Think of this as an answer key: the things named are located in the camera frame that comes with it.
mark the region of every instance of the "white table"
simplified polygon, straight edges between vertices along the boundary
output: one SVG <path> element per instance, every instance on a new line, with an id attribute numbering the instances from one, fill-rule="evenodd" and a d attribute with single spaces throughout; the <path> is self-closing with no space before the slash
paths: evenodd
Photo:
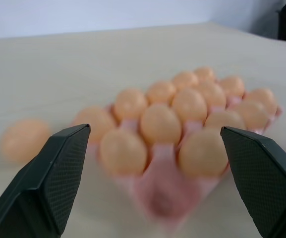
<path id="1" fill-rule="evenodd" d="M 284 108 L 267 136 L 286 150 L 286 43 L 215 24 L 0 40 L 0 135 L 13 121 L 47 120 L 54 132 L 87 105 L 104 105 L 128 86 L 146 89 L 181 70 L 212 66 L 239 74 L 248 89 L 271 88 Z M 0 195 L 19 170 L 0 158 Z M 161 238 L 127 197 L 86 161 L 63 238 Z M 177 238 L 259 238 L 231 174 Z"/>

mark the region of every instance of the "egg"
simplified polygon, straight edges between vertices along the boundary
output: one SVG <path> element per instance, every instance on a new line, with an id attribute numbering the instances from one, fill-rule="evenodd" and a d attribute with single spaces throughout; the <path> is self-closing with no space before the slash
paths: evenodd
<path id="1" fill-rule="evenodd" d="M 269 115 L 261 103 L 243 101 L 232 107 L 231 111 L 239 114 L 249 130 L 263 129 L 268 123 Z"/>
<path id="2" fill-rule="evenodd" d="M 174 111 L 163 104 L 153 104 L 143 113 L 140 132 L 149 144 L 178 144 L 182 134 L 179 118 Z"/>
<path id="3" fill-rule="evenodd" d="M 20 120 L 3 133 L 0 151 L 9 161 L 27 163 L 38 155 L 50 136 L 46 122 L 38 119 Z"/>
<path id="4" fill-rule="evenodd" d="M 201 82 L 195 88 L 206 100 L 208 108 L 219 107 L 225 109 L 227 98 L 222 88 L 211 81 Z"/>
<path id="5" fill-rule="evenodd" d="M 90 125 L 90 143 L 99 142 L 107 132 L 116 128 L 117 126 L 112 115 L 107 110 L 97 106 L 85 108 L 76 115 L 72 125 L 80 124 Z"/>
<path id="6" fill-rule="evenodd" d="M 217 81 L 216 74 L 213 71 L 213 69 L 210 67 L 207 67 L 207 66 L 200 67 L 196 69 L 194 73 L 196 74 L 200 82 L 203 82 L 203 81 L 216 82 Z"/>
<path id="7" fill-rule="evenodd" d="M 249 92 L 244 100 L 246 101 L 254 101 L 261 103 L 267 113 L 271 116 L 274 116 L 277 111 L 278 104 L 276 102 L 275 96 L 270 89 L 267 88 L 258 88 L 251 92 Z"/>
<path id="8" fill-rule="evenodd" d="M 181 72 L 173 78 L 172 83 L 180 91 L 184 88 L 197 86 L 199 80 L 193 72 Z"/>
<path id="9" fill-rule="evenodd" d="M 146 92 L 149 102 L 170 104 L 176 94 L 176 87 L 173 83 L 159 81 L 150 86 Z"/>
<path id="10" fill-rule="evenodd" d="M 204 122 L 208 114 L 206 101 L 199 92 L 191 88 L 186 88 L 176 94 L 172 101 L 172 109 L 182 123 Z"/>
<path id="11" fill-rule="evenodd" d="M 243 80 L 238 76 L 229 76 L 219 82 L 227 97 L 242 98 L 245 92 Z"/>
<path id="12" fill-rule="evenodd" d="M 125 89 L 121 91 L 115 100 L 113 111 L 119 121 L 139 119 L 148 107 L 145 95 L 137 89 Z"/>
<path id="13" fill-rule="evenodd" d="M 216 129 L 221 129 L 224 126 L 230 126 L 242 130 L 246 129 L 244 120 L 239 114 L 227 111 L 211 113 L 204 126 Z"/>
<path id="14" fill-rule="evenodd" d="M 191 134 L 181 145 L 178 166 L 190 178 L 218 177 L 228 166 L 220 130 L 204 128 Z"/>
<path id="15" fill-rule="evenodd" d="M 140 175 L 148 160 L 142 138 L 124 129 L 108 132 L 100 143 L 99 154 L 103 167 L 113 176 Z"/>

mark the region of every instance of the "orange egg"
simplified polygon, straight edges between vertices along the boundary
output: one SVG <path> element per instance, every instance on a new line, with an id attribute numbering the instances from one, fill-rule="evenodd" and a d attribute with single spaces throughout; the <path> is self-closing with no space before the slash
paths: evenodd
<path id="1" fill-rule="evenodd" d="M 204 97 L 209 108 L 221 107 L 225 109 L 227 105 L 227 98 L 224 91 L 218 84 L 211 81 L 204 81 L 201 82 L 195 89 Z"/>
<path id="2" fill-rule="evenodd" d="M 208 114 L 206 101 L 200 93 L 191 88 L 186 88 L 176 94 L 172 101 L 172 109 L 182 123 L 204 122 Z"/>
<path id="3" fill-rule="evenodd" d="M 81 110 L 72 125 L 89 124 L 91 133 L 89 142 L 99 142 L 110 130 L 116 128 L 115 119 L 106 110 L 93 106 Z"/>
<path id="4" fill-rule="evenodd" d="M 178 166 L 188 177 L 217 177 L 227 168 L 228 156 L 220 130 L 204 128 L 181 146 Z"/>
<path id="5" fill-rule="evenodd" d="M 145 110 L 140 121 L 140 132 L 149 144 L 178 144 L 182 128 L 174 111 L 163 104 L 153 104 Z"/>
<path id="6" fill-rule="evenodd" d="M 262 104 L 253 101 L 243 101 L 231 109 L 238 113 L 244 120 L 245 126 L 249 130 L 263 129 L 269 116 Z"/>
<path id="7" fill-rule="evenodd" d="M 210 67 L 200 67 L 194 71 L 194 73 L 198 76 L 200 82 L 203 81 L 210 81 L 215 82 L 217 81 L 216 74 L 214 73 L 213 69 Z"/>
<path id="8" fill-rule="evenodd" d="M 173 83 L 167 81 L 160 81 L 154 83 L 147 90 L 146 96 L 150 103 L 167 103 L 172 102 L 176 94 L 176 87 Z"/>
<path id="9" fill-rule="evenodd" d="M 46 122 L 20 120 L 6 129 L 0 140 L 0 150 L 10 161 L 27 163 L 38 155 L 50 136 Z"/>
<path id="10" fill-rule="evenodd" d="M 244 120 L 239 114 L 227 111 L 211 113 L 204 126 L 216 129 L 221 129 L 224 126 L 230 126 L 242 130 L 246 129 Z"/>
<path id="11" fill-rule="evenodd" d="M 173 78 L 172 83 L 180 91 L 187 87 L 197 86 L 199 80 L 193 72 L 181 72 Z"/>
<path id="12" fill-rule="evenodd" d="M 141 91 L 132 88 L 125 89 L 116 97 L 114 114 L 119 121 L 139 119 L 147 107 L 147 98 Z"/>
<path id="13" fill-rule="evenodd" d="M 245 92 L 244 82 L 238 76 L 229 76 L 222 79 L 219 85 L 227 97 L 242 98 Z"/>
<path id="14" fill-rule="evenodd" d="M 115 129 L 100 143 L 100 161 L 111 175 L 142 174 L 148 160 L 147 147 L 135 132 Z"/>
<path id="15" fill-rule="evenodd" d="M 259 102 L 265 107 L 269 115 L 274 116 L 276 114 L 278 104 L 273 92 L 267 88 L 259 88 L 249 92 L 244 100 Z"/>

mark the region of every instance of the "wall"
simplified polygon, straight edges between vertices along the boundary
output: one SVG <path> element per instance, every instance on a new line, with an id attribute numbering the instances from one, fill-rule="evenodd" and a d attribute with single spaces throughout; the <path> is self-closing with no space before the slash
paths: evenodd
<path id="1" fill-rule="evenodd" d="M 261 34 L 282 0 L 0 0 L 0 38 L 214 20 Z"/>

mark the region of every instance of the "table surface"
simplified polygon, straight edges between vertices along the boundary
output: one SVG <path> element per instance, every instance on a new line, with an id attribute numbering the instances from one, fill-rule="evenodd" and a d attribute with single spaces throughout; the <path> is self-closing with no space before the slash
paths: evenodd
<path id="1" fill-rule="evenodd" d="M 286 43 L 204 23 L 0 40 L 0 135 L 22 118 L 54 132 L 87 105 L 105 105 L 126 87 L 146 89 L 181 70 L 212 66 L 238 74 L 248 90 L 271 88 L 284 115 L 266 133 L 286 150 Z M 0 157 L 0 195 L 20 166 Z M 162 238 L 128 198 L 86 160 L 63 238 Z M 176 238 L 259 238 L 229 174 Z"/>

